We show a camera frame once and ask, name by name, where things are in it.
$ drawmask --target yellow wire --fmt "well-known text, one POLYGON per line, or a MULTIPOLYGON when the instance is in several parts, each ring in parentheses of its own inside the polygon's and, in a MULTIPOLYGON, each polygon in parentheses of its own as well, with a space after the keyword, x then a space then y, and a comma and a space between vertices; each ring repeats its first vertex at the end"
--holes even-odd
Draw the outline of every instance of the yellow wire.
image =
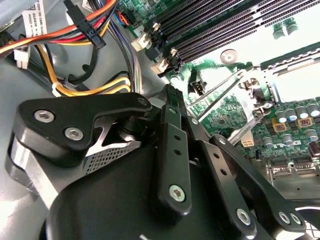
MULTIPOLYGON (((105 33, 108 30, 110 21, 106 23, 106 25, 102 28, 100 32, 100 37, 103 37, 105 33)), ((90 41, 80 41, 80 42, 69 42, 69 43, 57 43, 59 45, 65 45, 65 46, 85 46, 85 45, 90 45, 92 44, 90 41)))
MULTIPOLYGON (((129 78, 127 77, 119 77, 115 80, 113 80, 112 82, 110 83, 107 83, 101 87, 98 87, 96 89, 93 89, 93 90, 88 90, 88 91, 71 91, 65 87, 63 87, 58 79, 57 79, 57 76, 54 72, 54 69, 50 63, 50 60, 48 58, 48 55, 46 54, 46 52, 44 51, 44 48, 41 46, 41 45, 37 45, 39 47, 39 50, 40 50, 40 54, 43 56, 43 59, 44 59, 44 63, 45 63, 45 66, 47 67, 47 70, 48 70, 48 73, 49 73, 49 79, 51 80, 51 82, 53 84, 56 84, 56 89, 61 92, 62 94, 66 95, 66 96, 69 96, 69 97, 74 97, 74 96, 87 96, 87 95, 92 95, 92 94, 98 94, 98 93, 101 93, 103 91, 105 91, 106 89, 108 88, 111 88, 113 87, 114 85, 118 84, 118 83, 121 83, 122 81, 126 81, 126 86, 128 88, 126 89, 129 89, 128 91, 130 92, 131 91, 131 83, 130 83, 130 80, 129 78)), ((105 94, 108 94, 108 93, 115 93, 117 88, 115 88, 114 90, 111 90, 111 91, 108 91, 106 92, 105 94)))

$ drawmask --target ram slot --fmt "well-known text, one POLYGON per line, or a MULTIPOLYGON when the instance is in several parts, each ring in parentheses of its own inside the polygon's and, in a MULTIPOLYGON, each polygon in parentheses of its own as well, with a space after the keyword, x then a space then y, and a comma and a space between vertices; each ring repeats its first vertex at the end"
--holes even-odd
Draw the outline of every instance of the ram slot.
POLYGON ((171 18, 172 16, 179 13, 181 10, 187 8, 189 5, 193 4, 194 2, 197 2, 198 0, 185 0, 182 3, 180 3, 177 7, 173 8, 169 12, 166 12, 164 14, 161 14, 156 18, 156 21, 158 23, 162 23, 166 21, 167 19, 171 18))
POLYGON ((293 3, 289 3, 287 6, 272 11, 265 16, 261 16, 262 22, 260 24, 256 24, 252 26, 251 23, 247 24, 246 26, 241 27, 240 29, 236 29, 233 33, 223 35, 219 39, 215 39, 207 44, 194 49, 193 51, 188 52, 185 55, 182 55, 182 59, 186 62, 192 62, 208 53, 213 52, 227 44, 234 42, 235 40, 239 40, 244 38, 254 32, 257 32, 258 28, 268 27, 273 25, 274 23, 278 23, 279 21, 285 20, 301 11, 304 11, 308 8, 311 8, 320 3, 320 0, 299 0, 294 1, 293 3))
POLYGON ((179 50, 180 55, 186 54, 187 52, 194 50, 195 48, 198 48, 210 41, 213 41, 221 35, 227 34, 228 32, 231 32, 234 29, 237 29, 238 27, 241 27, 246 23, 252 23, 253 21, 257 21, 256 23, 259 24, 259 22, 261 21, 262 12, 264 14, 268 13, 275 8, 280 8, 288 2, 293 1, 295 0, 275 0, 273 2, 270 1, 268 4, 259 4, 257 6, 253 6, 250 9, 236 14, 233 17, 223 21, 222 23, 212 27, 210 29, 210 35, 205 36, 202 33, 202 36, 204 37, 202 37, 201 39, 197 38, 197 36, 193 37, 194 39, 196 39, 196 42, 194 42, 195 40, 192 40, 192 43, 184 47, 181 47, 182 44, 179 44, 175 48, 179 50))
POLYGON ((180 20, 186 18, 187 16, 189 16, 190 14, 193 14, 194 12, 198 10, 202 10, 204 9, 208 4, 210 4, 211 2, 214 2, 214 5, 219 5, 222 2, 226 2, 227 0, 198 0, 194 3, 192 3, 191 5, 189 5, 188 7, 186 7, 185 9, 183 9, 182 11, 180 11, 179 13, 175 14, 174 16, 172 16, 171 18, 161 22, 161 27, 162 29, 167 29, 168 27, 170 27, 171 25, 174 25, 176 23, 178 23, 180 20))
POLYGON ((169 28, 164 30, 164 33, 168 35, 168 41, 172 42, 174 39, 185 35, 190 30, 195 27, 207 22, 211 21, 216 15, 220 14, 223 11, 227 11, 233 6, 241 3, 247 2, 249 0, 224 0, 224 1, 215 1, 206 7, 202 8, 200 11, 197 11, 183 20, 177 22, 176 24, 170 26, 169 28))

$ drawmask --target power connector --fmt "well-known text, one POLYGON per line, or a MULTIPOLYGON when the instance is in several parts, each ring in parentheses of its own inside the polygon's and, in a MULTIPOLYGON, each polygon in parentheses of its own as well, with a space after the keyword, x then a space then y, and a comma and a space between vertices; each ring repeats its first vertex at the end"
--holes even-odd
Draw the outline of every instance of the power connector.
POLYGON ((16 60, 16 66, 20 69, 28 69, 30 59, 30 47, 23 49, 15 49, 13 51, 14 59, 16 60))
POLYGON ((248 131, 243 137, 241 138, 241 144, 244 148, 253 147, 255 145, 254 135, 251 131, 248 131))

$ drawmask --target red wire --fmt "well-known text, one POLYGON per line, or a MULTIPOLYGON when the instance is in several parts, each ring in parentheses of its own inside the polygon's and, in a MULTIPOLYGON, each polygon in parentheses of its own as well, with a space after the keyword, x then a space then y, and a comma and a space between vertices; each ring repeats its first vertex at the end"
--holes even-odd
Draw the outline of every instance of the red wire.
MULTIPOLYGON (((100 24, 102 24, 102 22, 105 20, 104 17, 102 17, 101 19, 99 19, 94 25, 93 27, 95 29, 97 29, 100 24)), ((66 39, 60 39, 60 40, 54 40, 54 41, 50 41, 50 43, 53 44, 67 44, 67 43, 73 43, 79 40, 82 40, 83 38, 85 38, 86 36, 84 34, 80 34, 79 36, 75 36, 75 37, 70 37, 70 38, 66 38, 66 39)))

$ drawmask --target metal rod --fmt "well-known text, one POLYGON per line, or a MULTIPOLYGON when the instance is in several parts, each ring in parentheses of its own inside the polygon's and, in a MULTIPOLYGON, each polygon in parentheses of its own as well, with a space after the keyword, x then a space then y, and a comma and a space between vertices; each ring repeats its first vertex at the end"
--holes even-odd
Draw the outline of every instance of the metal rod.
POLYGON ((243 74, 244 72, 246 72, 246 70, 239 70, 237 72, 235 72, 234 74, 232 74, 230 77, 228 77, 227 79, 223 80, 222 82, 220 82, 218 85, 216 85, 214 88, 212 88, 210 91, 206 92, 204 95, 202 95, 201 97, 199 97, 197 100, 195 100, 193 103, 187 105, 188 108, 193 107, 194 105, 196 105, 198 102, 200 102, 201 100, 205 99, 206 97, 208 97, 210 94, 212 94, 215 90, 217 90, 218 88, 220 88, 223 84, 225 84, 226 82, 228 82, 231 78, 235 77, 235 76, 239 76, 240 74, 243 74))
POLYGON ((234 83, 232 83, 217 99, 215 99, 205 110, 198 116, 199 122, 205 119, 208 114, 211 112, 211 109, 218 104, 235 86, 240 82, 241 77, 237 79, 234 83))
POLYGON ((240 141, 240 139, 253 127, 257 125, 263 119, 265 116, 261 115, 258 117, 252 118, 250 121, 248 121, 242 128, 240 128, 237 132, 233 132, 232 135, 228 138, 228 141, 235 145, 237 142, 240 141))

